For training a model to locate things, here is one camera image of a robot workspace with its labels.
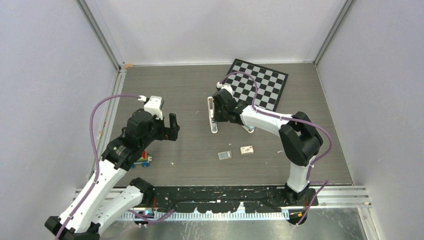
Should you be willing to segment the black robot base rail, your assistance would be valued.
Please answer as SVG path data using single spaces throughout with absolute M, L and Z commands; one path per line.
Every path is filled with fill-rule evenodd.
M 234 213 L 244 207 L 246 213 L 276 213 L 282 207 L 304 209 L 317 206 L 315 189 L 290 193 L 284 186 L 156 186 L 148 191 L 139 207 L 154 207 L 160 213 Z

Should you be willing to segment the light blue white stapler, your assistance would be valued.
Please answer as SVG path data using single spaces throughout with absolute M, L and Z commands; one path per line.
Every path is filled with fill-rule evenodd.
M 254 126 L 243 125 L 242 127 L 250 134 L 253 133 L 255 130 Z

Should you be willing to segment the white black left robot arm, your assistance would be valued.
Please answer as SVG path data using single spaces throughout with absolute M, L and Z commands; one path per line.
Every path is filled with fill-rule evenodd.
M 44 226 L 57 240 L 98 240 L 122 214 L 153 202 L 153 186 L 140 177 L 114 199 L 104 203 L 116 183 L 126 175 L 142 152 L 155 140 L 176 141 L 180 126 L 177 116 L 164 120 L 144 109 L 138 109 L 127 120 L 122 133 L 107 145 L 98 169 L 72 204 L 59 216 L 50 216 Z

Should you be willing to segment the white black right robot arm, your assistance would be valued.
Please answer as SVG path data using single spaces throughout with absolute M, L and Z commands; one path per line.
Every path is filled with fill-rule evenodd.
M 323 145 L 323 139 L 303 112 L 294 115 L 276 113 L 237 101 L 227 89 L 220 89 L 208 100 L 210 118 L 243 127 L 261 129 L 280 138 L 283 151 L 290 160 L 289 177 L 284 185 L 288 203 L 299 205 L 309 189 L 312 162 Z

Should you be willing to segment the grey tray of staples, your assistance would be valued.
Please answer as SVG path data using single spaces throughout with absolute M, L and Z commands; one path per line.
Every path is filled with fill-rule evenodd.
M 219 160 L 230 159 L 232 157 L 232 152 L 230 150 L 219 152 L 217 154 Z

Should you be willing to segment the small white domino tile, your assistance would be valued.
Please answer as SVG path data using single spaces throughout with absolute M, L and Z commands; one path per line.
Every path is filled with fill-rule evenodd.
M 248 145 L 248 146 L 242 146 L 242 147 L 240 147 L 240 153 L 241 153 L 241 155 L 253 154 L 254 153 L 253 146 L 252 145 Z

